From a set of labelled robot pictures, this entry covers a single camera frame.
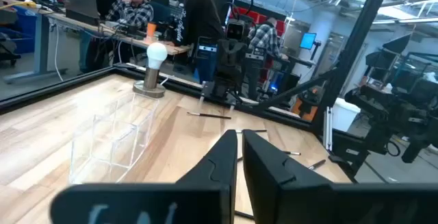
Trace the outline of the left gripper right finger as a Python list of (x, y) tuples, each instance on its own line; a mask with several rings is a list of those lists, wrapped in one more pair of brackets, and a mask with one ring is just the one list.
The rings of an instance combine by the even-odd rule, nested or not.
[(242, 135), (256, 224), (438, 224), (438, 184), (334, 183), (255, 132)]

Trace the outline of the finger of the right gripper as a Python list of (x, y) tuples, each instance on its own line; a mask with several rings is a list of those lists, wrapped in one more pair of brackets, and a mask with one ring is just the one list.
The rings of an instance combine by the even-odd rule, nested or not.
[(231, 45), (228, 40), (218, 41), (218, 55), (217, 55), (217, 80), (225, 89), (231, 87), (231, 67), (233, 61), (231, 59)]
[(243, 42), (233, 41), (233, 49), (235, 52), (235, 78), (233, 91), (241, 91), (244, 78), (244, 59), (247, 52), (247, 45)]

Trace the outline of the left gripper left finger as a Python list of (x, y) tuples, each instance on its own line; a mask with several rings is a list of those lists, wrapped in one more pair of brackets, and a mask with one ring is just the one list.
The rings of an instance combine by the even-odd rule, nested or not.
[(232, 224), (237, 133), (227, 130), (175, 183), (80, 184), (51, 202), (53, 224)]

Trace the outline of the small dark pencil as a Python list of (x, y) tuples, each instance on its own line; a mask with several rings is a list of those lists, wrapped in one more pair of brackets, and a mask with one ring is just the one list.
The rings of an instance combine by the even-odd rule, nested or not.
[(255, 220), (255, 219), (254, 219), (254, 216), (252, 216), (252, 215), (250, 215), (250, 214), (247, 214), (247, 213), (244, 213), (244, 212), (240, 212), (240, 211), (235, 210), (235, 211), (234, 211), (234, 214), (235, 214), (236, 216), (242, 217), (242, 218), (244, 218), (244, 219), (248, 219), (248, 220), (251, 220), (251, 221), (254, 221), (254, 220)]

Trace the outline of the thin black makeup brush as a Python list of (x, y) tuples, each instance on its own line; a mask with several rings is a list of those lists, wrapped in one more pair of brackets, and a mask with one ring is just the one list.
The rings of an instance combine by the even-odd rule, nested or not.
[(326, 163), (326, 160), (320, 160), (319, 162), (316, 162), (315, 164), (312, 164), (311, 166), (308, 167), (308, 169), (314, 171), (318, 168), (320, 168), (321, 166), (323, 166)]

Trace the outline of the black brush fluffy head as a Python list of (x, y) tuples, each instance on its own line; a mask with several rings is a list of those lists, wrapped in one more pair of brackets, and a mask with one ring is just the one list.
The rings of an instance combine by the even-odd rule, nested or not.
[(210, 118), (215, 118), (215, 119), (229, 119), (229, 120), (232, 119), (230, 116), (220, 116), (220, 115), (215, 115), (215, 114), (196, 113), (196, 112), (187, 112), (187, 114), (192, 115), (192, 116), (210, 117)]

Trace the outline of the person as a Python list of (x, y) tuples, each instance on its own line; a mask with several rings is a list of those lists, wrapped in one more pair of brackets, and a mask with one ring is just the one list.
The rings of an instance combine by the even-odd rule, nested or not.
[(116, 0), (113, 2), (106, 21), (122, 22), (146, 29), (154, 19), (154, 9), (148, 0)]
[[(258, 24), (250, 29), (248, 48), (252, 51), (255, 48), (266, 50), (267, 55), (271, 58), (280, 58), (288, 60), (288, 57), (280, 52), (279, 40), (276, 30), (277, 20), (269, 17), (266, 21)], [(260, 70), (263, 66), (263, 61), (250, 59), (246, 63), (246, 75), (248, 78), (248, 98), (254, 101), (257, 100), (257, 84)]]
[[(224, 38), (218, 11), (213, 0), (184, 0), (184, 10), (181, 20), (175, 28), (172, 43), (175, 46), (193, 46), (196, 63), (196, 44), (199, 37), (219, 40)], [(201, 60), (197, 69), (199, 82), (211, 82), (216, 70), (216, 57)]]

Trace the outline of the table lamp white bulb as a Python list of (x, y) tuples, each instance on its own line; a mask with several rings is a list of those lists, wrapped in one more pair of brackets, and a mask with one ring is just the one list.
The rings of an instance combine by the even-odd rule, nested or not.
[(157, 82), (159, 77), (160, 66), (167, 58), (168, 52), (165, 45), (154, 42), (149, 45), (147, 51), (147, 66), (145, 77), (142, 81), (136, 81), (133, 84), (133, 91), (150, 98), (162, 98), (166, 89)]

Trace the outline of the orange cup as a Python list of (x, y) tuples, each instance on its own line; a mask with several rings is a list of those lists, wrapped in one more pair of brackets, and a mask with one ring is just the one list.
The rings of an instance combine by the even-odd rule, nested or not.
[(146, 40), (155, 40), (155, 31), (157, 25), (154, 22), (150, 22), (146, 27)]

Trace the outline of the orange black shop vacuum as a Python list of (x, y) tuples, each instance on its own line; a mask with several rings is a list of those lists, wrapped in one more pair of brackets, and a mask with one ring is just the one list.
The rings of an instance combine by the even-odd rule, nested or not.
[(312, 121), (323, 94), (324, 91), (321, 86), (314, 86), (298, 94), (292, 112), (301, 119)]

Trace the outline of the white plastic bin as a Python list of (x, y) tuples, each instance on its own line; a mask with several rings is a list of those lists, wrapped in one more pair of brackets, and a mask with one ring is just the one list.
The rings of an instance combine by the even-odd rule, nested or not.
[(361, 109), (355, 104), (348, 103), (342, 98), (337, 98), (332, 107), (333, 128), (347, 132)]

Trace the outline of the grey open laptop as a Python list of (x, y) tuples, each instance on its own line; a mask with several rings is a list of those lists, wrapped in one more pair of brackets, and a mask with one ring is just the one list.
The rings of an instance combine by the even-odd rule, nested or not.
[(96, 0), (63, 0), (66, 17), (93, 26), (99, 25)]

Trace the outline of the wooden desk grey legs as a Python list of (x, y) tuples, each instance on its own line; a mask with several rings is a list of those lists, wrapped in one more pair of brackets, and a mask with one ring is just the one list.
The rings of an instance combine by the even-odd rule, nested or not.
[(29, 2), (17, 0), (0, 0), (0, 5), (15, 5), (21, 6), (27, 10), (31, 10), (37, 14), (36, 20), (36, 35), (35, 35), (35, 51), (34, 51), (34, 70), (24, 73), (18, 73), (15, 75), (6, 75), (3, 80), (7, 84), (11, 84), (21, 80), (28, 80), (37, 77), (48, 77), (57, 73), (64, 72), (66, 69), (60, 69), (56, 71), (49, 71), (48, 65), (48, 52), (49, 52), (49, 19), (56, 20), (57, 23), (67, 25), (69, 27), (74, 27), (76, 29), (82, 29), (86, 32), (90, 32), (91, 36), (98, 37), (110, 37), (111, 39), (116, 39), (125, 42), (130, 45), (137, 47), (142, 47), (146, 49), (149, 45), (154, 42), (159, 42), (157, 39), (147, 36), (145, 39), (137, 40), (132, 37), (124, 36), (114, 29), (110, 29), (104, 24), (99, 26), (93, 26), (80, 21), (67, 18), (62, 13), (55, 13), (46, 10), (39, 10), (36, 6), (29, 5)]

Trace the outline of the blue plastic bin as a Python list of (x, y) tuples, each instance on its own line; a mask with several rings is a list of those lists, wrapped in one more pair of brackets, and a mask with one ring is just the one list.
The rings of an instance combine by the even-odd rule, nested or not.
[(7, 9), (16, 15), (13, 23), (0, 23), (0, 32), (8, 36), (16, 45), (15, 54), (33, 53), (35, 49), (37, 16), (30, 10), (18, 6)]

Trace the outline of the black aluminium table frame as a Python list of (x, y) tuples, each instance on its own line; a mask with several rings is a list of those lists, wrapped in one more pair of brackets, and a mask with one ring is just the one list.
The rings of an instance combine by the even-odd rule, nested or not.
[[(334, 105), (335, 99), (339, 94), (341, 87), (346, 80), (347, 74), (352, 68), (352, 63), (359, 52), (359, 45), (364, 42), (366, 34), (370, 29), (372, 21), (377, 14), (377, 10), (382, 5), (382, 2), (383, 0), (365, 0), (364, 7), (351, 31), (349, 39), (347, 40), (346, 48), (339, 55), (337, 66), (334, 69), (325, 72), (313, 80), (309, 80), (308, 82), (288, 90), (287, 92), (273, 98), (270, 101), (260, 104), (249, 104), (244, 101), (239, 101), (237, 103), (236, 110), (302, 129), (313, 133), (317, 137), (321, 136), (323, 131), (324, 110), (327, 107)], [(110, 73), (121, 74), (136, 80), (139, 80), (144, 76), (144, 73), (139, 70), (129, 70), (123, 67), (120, 68), (119, 66), (111, 66), (95, 73), (88, 73), (76, 77), (64, 83), (54, 84), (52, 86), (47, 86), (39, 90), (31, 91), (29, 93), (21, 94), (17, 97), (11, 97), (4, 101), (0, 101), (0, 114), (5, 114), (38, 101), (42, 101), (43, 99), (48, 99), (49, 97), (62, 92), (67, 92), (80, 85), (98, 80)], [(323, 95), (321, 103), (318, 106), (318, 111), (312, 122), (299, 121), (297, 118), (293, 117), (287, 118), (284, 114), (279, 114), (277, 111), (269, 111), (269, 107), (276, 105), (288, 95), (294, 95), (318, 84), (319, 82), (323, 82), (324, 80), (329, 82), (329, 87)]]

